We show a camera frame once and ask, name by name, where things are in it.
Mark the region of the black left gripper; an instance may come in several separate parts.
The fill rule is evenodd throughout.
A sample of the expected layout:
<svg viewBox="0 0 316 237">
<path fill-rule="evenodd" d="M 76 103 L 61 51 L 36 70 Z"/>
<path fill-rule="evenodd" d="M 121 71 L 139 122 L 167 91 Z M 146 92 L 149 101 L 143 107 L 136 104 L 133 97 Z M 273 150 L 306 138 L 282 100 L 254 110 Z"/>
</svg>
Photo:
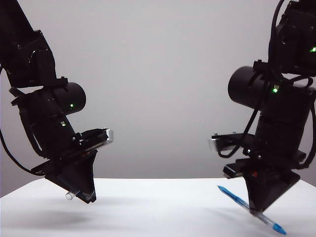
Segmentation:
<svg viewBox="0 0 316 237">
<path fill-rule="evenodd" d="M 64 115 L 36 117 L 26 114 L 26 134 L 35 152 L 48 161 L 31 169 L 34 175 L 65 189 L 67 200 L 95 202 L 93 164 L 99 145 L 99 130 L 75 133 Z M 61 170 L 60 175 L 48 174 Z"/>
</svg>

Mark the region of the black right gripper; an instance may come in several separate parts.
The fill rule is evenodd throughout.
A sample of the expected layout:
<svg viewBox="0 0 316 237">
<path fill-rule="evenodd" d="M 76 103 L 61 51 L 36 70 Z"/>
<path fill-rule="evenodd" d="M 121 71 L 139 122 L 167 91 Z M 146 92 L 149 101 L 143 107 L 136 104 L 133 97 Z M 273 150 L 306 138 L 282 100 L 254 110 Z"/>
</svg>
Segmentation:
<svg viewBox="0 0 316 237">
<path fill-rule="evenodd" d="M 302 128 L 260 120 L 255 134 L 223 135 L 223 148 L 240 147 L 246 158 L 224 166 L 228 178 L 244 177 L 251 213 L 264 212 L 299 180 L 306 157 L 299 151 Z"/>
</svg>

